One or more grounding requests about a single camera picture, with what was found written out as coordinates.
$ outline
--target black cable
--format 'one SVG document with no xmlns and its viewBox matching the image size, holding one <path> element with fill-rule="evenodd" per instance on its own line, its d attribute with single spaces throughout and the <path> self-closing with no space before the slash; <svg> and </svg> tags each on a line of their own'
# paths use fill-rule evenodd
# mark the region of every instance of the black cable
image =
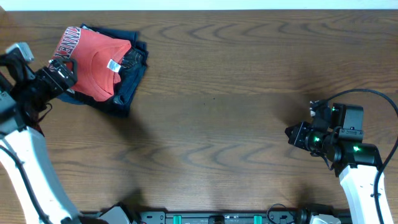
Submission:
<svg viewBox="0 0 398 224">
<path fill-rule="evenodd" d="M 340 128 L 342 128 L 342 127 L 340 127 L 340 126 L 337 126 L 337 127 L 335 127 L 335 128 L 333 128 L 333 131 L 331 132 L 331 136 L 330 136 L 330 144 L 333 144 L 333 140 L 335 140 L 335 133 L 337 132 L 337 130 L 339 130 Z"/>
<path fill-rule="evenodd" d="M 379 91 L 376 91 L 376 90 L 353 89 L 353 90 L 342 91 L 341 93 L 337 93 L 336 95 L 329 97 L 322 104 L 328 103 L 330 100 L 336 98 L 337 96 L 341 96 L 341 95 L 344 95 L 346 93 L 359 92 L 359 91 L 360 92 L 374 93 L 374 94 L 377 94 L 377 95 L 383 97 L 394 108 L 394 110 L 396 111 L 397 117 L 398 117 L 398 107 L 393 102 L 393 100 L 390 99 L 387 95 L 385 95 L 385 94 L 383 94 L 383 93 L 381 93 Z M 381 174 L 383 173 L 383 171 L 386 168 L 387 164 L 389 163 L 389 161 L 391 160 L 391 158 L 394 155 L 395 151 L 397 150 L 397 147 L 398 147 L 398 137 L 397 137 L 396 143 L 394 144 L 394 146 L 391 149 L 390 154 L 387 156 L 387 159 L 383 162 L 383 165 L 379 169 L 379 172 L 377 172 L 376 178 L 374 179 L 374 185 L 373 185 L 374 203 L 376 204 L 376 210 L 377 210 L 377 215 L 379 217 L 380 224 L 384 224 L 384 221 L 383 221 L 383 217 L 382 217 L 382 213 L 381 213 L 381 209 L 380 209 L 379 191 L 378 191 L 379 181 L 380 181 Z"/>
<path fill-rule="evenodd" d="M 22 180 L 24 181 L 25 188 L 27 193 L 29 194 L 30 201 L 32 202 L 33 207 L 35 208 L 37 214 L 39 215 L 40 220 L 45 224 L 51 224 L 49 216 L 43 212 L 42 208 L 39 205 L 39 202 L 36 199 L 36 196 L 33 193 L 32 186 L 30 185 L 30 182 L 27 178 L 25 169 L 22 166 L 22 162 L 4 146 L 0 145 L 0 149 L 3 150 L 15 162 L 15 165 L 18 168 L 19 173 L 21 174 Z"/>
<path fill-rule="evenodd" d="M 50 106 L 50 109 L 49 109 L 48 111 L 46 111 L 45 114 L 43 114 L 43 116 L 41 116 L 41 117 L 37 120 L 38 123 L 42 122 L 42 120 L 45 118 L 45 116 L 52 110 L 52 104 L 51 104 L 51 103 L 46 103 L 45 105 L 46 105 L 46 106 L 47 106 L 47 105 Z"/>
<path fill-rule="evenodd" d="M 293 221 L 290 222 L 290 223 L 288 223 L 288 224 L 294 223 L 294 221 L 295 221 L 295 215 L 293 215 L 293 213 L 291 213 L 291 212 L 289 211 L 289 209 L 287 209 L 287 207 L 286 207 L 285 205 L 283 205 L 283 204 L 281 204 L 281 203 L 275 203 L 275 204 L 273 204 L 271 207 L 269 207 L 268 210 L 267 210 L 267 218 L 268 218 L 268 220 L 269 220 L 272 224 L 277 224 L 276 222 L 272 221 L 272 219 L 269 218 L 269 212 L 270 212 L 271 209 L 274 208 L 275 206 L 282 206 L 282 207 L 284 207 L 284 208 L 286 209 L 286 211 L 287 211 L 291 216 L 293 216 Z"/>
<path fill-rule="evenodd" d="M 328 169 L 329 169 L 330 171 L 332 171 L 332 170 L 335 168 L 333 164 L 331 164 L 331 166 L 329 166 L 328 159 L 327 159 L 323 154 L 320 154 L 320 153 L 318 153 L 318 152 L 310 152 L 310 155 L 311 155 L 312 157 L 321 157 L 321 158 L 325 161 L 326 166 L 328 166 Z"/>
</svg>

